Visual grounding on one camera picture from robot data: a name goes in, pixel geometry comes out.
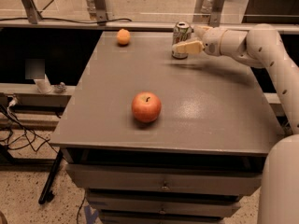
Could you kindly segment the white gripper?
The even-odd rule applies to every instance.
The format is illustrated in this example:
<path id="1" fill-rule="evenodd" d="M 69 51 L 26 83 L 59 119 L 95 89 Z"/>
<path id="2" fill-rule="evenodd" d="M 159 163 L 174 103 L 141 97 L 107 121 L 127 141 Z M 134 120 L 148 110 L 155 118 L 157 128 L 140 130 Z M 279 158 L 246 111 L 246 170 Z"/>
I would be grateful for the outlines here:
<path id="1" fill-rule="evenodd" d="M 213 56 L 221 55 L 221 40 L 226 30 L 220 27 L 211 28 L 211 26 L 195 25 L 194 34 L 198 38 L 188 39 L 178 42 L 172 46 L 172 50 L 179 54 L 197 54 L 205 50 L 205 53 Z"/>

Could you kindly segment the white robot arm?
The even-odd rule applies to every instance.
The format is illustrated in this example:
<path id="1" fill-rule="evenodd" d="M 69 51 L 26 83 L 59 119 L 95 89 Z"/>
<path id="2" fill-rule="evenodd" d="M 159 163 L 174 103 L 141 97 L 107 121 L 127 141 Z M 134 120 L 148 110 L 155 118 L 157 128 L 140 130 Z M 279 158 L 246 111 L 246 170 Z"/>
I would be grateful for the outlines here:
<path id="1" fill-rule="evenodd" d="M 175 53 L 228 56 L 264 68 L 292 128 L 270 150 L 263 168 L 257 224 L 299 224 L 299 67 L 277 29 L 257 24 L 248 31 L 197 26 L 195 37 L 172 46 Z"/>

